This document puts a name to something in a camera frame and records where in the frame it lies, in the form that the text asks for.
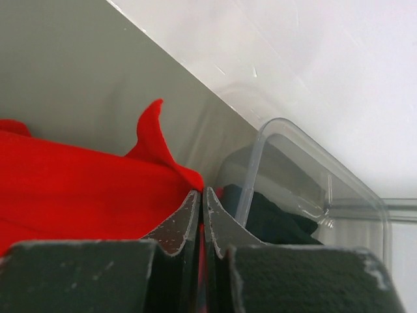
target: white wall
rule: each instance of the white wall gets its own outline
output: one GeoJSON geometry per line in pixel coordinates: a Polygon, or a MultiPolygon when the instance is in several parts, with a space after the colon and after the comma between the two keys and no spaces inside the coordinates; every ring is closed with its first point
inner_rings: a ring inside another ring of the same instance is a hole
{"type": "Polygon", "coordinates": [[[255,127],[287,117],[380,197],[417,197],[417,2],[113,2],[255,127]]]}

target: black cloth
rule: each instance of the black cloth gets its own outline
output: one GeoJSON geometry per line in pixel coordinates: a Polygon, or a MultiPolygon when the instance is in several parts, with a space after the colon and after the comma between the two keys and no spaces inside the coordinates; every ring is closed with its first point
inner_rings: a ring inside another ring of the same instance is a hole
{"type": "MultiPolygon", "coordinates": [[[[236,185],[223,188],[220,203],[233,217],[242,189],[236,185]]],[[[318,224],[304,216],[287,213],[259,192],[253,193],[246,229],[258,239],[276,245],[322,245],[311,234],[318,224]]]]}

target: transparent container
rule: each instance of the transparent container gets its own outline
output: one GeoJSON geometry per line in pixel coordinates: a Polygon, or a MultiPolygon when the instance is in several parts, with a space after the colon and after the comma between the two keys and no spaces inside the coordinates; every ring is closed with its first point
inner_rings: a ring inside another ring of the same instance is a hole
{"type": "Polygon", "coordinates": [[[390,268],[390,223],[384,202],[292,122],[267,122],[253,145],[223,161],[216,187],[231,184],[239,190],[231,215],[243,226],[254,195],[266,198],[263,204],[271,201],[285,216],[317,223],[317,230],[309,234],[314,240],[368,248],[390,268]]]}

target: red cloth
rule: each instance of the red cloth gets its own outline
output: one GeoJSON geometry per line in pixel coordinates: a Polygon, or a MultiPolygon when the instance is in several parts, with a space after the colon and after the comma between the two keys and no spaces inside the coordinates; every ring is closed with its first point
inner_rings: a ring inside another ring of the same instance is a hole
{"type": "Polygon", "coordinates": [[[137,124],[125,156],[32,138],[0,121],[0,255],[26,239],[138,239],[172,214],[201,176],[179,166],[162,135],[162,100],[137,124]]]}

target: folded red cloth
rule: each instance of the folded red cloth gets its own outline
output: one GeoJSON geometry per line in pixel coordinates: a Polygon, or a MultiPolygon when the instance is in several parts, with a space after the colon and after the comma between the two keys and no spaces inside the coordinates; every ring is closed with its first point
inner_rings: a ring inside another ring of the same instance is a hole
{"type": "Polygon", "coordinates": [[[172,214],[201,176],[178,165],[159,125],[162,100],[125,156],[32,138],[0,121],[0,254],[27,239],[138,239],[172,214]]]}

